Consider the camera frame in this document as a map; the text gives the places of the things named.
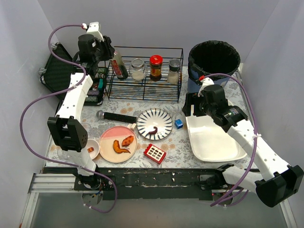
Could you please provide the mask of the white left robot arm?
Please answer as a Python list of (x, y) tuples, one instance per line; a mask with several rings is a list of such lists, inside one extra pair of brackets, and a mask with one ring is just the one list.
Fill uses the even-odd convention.
[(86, 149), (88, 133), (80, 123), (81, 111), (93, 84), (92, 76), (98, 71), (99, 62), (112, 59), (114, 48), (109, 37), (98, 39), (92, 34), (79, 36), (78, 48), (80, 65), (73, 68), (69, 91), (56, 116), (50, 117), (47, 125), (55, 145), (69, 155), (70, 164), (77, 166), (78, 176), (91, 179), (96, 164)]

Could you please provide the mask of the dark sauce glass bottle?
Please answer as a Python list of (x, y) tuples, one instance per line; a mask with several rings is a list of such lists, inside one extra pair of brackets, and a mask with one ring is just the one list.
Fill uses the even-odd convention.
[(119, 80), (125, 80), (128, 77), (125, 64), (119, 51), (114, 52), (114, 57), (111, 59), (112, 69)]

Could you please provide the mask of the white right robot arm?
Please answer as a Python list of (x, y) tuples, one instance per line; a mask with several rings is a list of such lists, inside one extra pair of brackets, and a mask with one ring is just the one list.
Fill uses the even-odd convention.
[(268, 207), (297, 193), (304, 172), (280, 158), (254, 130), (243, 110), (225, 97), (220, 85), (186, 94), (182, 108), (193, 154), (204, 162), (222, 162), (221, 184), (253, 191)]

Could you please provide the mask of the round glass jar with powder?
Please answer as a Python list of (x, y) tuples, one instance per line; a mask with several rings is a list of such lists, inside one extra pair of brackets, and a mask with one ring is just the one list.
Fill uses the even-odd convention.
[(146, 63), (141, 58), (135, 58), (131, 61), (129, 66), (129, 75), (137, 81), (141, 81), (146, 78), (147, 75)]

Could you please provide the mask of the glass salt grinder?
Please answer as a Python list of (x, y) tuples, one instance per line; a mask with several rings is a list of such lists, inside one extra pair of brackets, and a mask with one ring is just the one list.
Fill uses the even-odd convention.
[(169, 72), (167, 76), (167, 81), (170, 84), (177, 84), (180, 77), (181, 61), (177, 58), (172, 58), (169, 60)]

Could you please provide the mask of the red lid chili sauce jar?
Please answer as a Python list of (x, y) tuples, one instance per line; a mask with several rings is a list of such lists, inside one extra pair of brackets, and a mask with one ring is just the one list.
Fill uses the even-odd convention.
[(153, 55), (150, 57), (150, 79), (152, 81), (159, 81), (162, 77), (162, 62), (163, 58), (160, 55)]

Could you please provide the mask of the clear plastic cup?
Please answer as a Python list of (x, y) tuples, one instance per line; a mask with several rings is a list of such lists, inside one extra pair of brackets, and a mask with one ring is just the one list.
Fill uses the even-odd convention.
[(91, 127), (90, 124), (83, 122), (83, 123), (82, 123), (82, 126), (83, 126), (84, 129), (87, 131), (87, 133), (90, 133), (90, 132), (91, 132), (92, 127)]

